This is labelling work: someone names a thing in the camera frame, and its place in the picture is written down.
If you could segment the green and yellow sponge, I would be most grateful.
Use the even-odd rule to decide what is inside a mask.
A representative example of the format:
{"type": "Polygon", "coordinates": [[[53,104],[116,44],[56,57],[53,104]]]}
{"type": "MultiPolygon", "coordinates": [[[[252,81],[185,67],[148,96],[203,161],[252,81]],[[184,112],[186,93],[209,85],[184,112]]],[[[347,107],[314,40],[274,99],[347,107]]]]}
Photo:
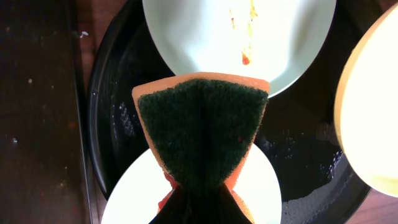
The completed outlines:
{"type": "Polygon", "coordinates": [[[132,89],[156,161],[175,188],[190,194],[187,223],[216,223],[213,195],[240,173],[264,116],[269,88],[258,78],[198,72],[132,89]]]}

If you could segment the yellow plate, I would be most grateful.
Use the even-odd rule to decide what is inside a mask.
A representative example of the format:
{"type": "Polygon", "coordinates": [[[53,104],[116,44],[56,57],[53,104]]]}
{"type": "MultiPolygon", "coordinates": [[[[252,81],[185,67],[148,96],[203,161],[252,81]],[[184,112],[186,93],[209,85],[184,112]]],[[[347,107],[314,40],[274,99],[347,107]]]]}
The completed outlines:
{"type": "Polygon", "coordinates": [[[338,84],[336,135],[349,164],[370,187],[397,196],[397,6],[352,51],[338,84]]]}

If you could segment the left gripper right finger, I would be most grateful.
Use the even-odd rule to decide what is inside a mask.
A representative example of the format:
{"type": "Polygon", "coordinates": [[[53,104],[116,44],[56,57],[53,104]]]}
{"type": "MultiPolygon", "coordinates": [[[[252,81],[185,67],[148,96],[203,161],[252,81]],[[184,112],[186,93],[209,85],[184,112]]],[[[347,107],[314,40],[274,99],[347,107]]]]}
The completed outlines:
{"type": "Polygon", "coordinates": [[[218,224],[251,224],[233,198],[226,184],[218,187],[213,195],[215,220],[218,224]]]}

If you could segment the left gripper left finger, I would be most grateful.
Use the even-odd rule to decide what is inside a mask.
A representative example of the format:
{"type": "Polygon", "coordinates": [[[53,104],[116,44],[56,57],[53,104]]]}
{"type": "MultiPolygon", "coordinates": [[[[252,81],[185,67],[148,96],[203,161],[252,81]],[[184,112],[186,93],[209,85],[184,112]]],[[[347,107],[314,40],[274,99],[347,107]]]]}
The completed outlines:
{"type": "Polygon", "coordinates": [[[177,186],[149,224],[186,224],[190,216],[190,194],[177,186]]]}

